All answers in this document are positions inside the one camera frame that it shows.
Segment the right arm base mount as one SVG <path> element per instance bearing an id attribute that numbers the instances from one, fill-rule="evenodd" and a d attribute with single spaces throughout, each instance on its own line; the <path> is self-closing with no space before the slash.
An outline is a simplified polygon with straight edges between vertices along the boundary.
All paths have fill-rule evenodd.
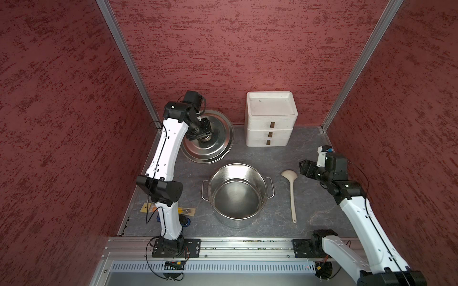
<path id="1" fill-rule="evenodd" d="M 297 259 L 324 259 L 326 257 L 326 253 L 318 249 L 313 239 L 294 239 L 292 245 Z"/>

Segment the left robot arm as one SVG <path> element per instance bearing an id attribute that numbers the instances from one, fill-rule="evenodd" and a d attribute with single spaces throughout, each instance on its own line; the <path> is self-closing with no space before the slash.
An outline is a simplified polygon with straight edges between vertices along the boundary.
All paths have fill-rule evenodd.
<path id="1" fill-rule="evenodd" d="M 201 139 L 212 134 L 209 120 L 201 119 L 205 98 L 196 91 L 187 91 L 179 102 L 170 101 L 164 109 L 160 140 L 145 175 L 136 184 L 155 204 L 161 223 L 159 241 L 170 255 L 184 250 L 178 200 L 183 184 L 174 181 L 175 163 L 184 138 Z"/>

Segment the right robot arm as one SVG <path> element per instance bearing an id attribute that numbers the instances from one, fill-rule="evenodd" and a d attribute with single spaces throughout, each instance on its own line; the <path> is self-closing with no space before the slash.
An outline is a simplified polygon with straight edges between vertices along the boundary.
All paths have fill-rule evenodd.
<path id="1" fill-rule="evenodd" d="M 318 161 L 303 160 L 299 172 L 318 181 L 334 198 L 349 219 L 363 247 L 359 256 L 332 230 L 314 231 L 310 250 L 316 256 L 329 256 L 358 286 L 425 286 L 427 280 L 414 271 L 396 250 L 373 213 L 367 192 L 348 176 L 348 160 L 324 145 Z"/>

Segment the steel pot lid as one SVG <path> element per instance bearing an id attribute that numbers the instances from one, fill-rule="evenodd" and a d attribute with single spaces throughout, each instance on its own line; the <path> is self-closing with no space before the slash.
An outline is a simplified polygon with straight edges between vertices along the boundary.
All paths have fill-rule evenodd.
<path id="1" fill-rule="evenodd" d="M 207 110 L 202 119 L 209 121 L 212 134 L 203 139 L 183 139 L 180 150 L 192 162 L 212 164 L 224 158 L 234 143 L 234 127 L 227 116 Z"/>

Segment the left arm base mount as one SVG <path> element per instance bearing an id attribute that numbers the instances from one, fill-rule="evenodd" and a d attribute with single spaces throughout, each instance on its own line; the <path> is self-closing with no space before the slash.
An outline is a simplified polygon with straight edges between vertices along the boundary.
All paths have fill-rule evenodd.
<path id="1" fill-rule="evenodd" d="M 152 257 L 175 258 L 182 257 L 197 258 L 200 255 L 201 240 L 196 238 L 184 238 L 180 236 L 177 240 L 155 238 L 149 242 Z"/>

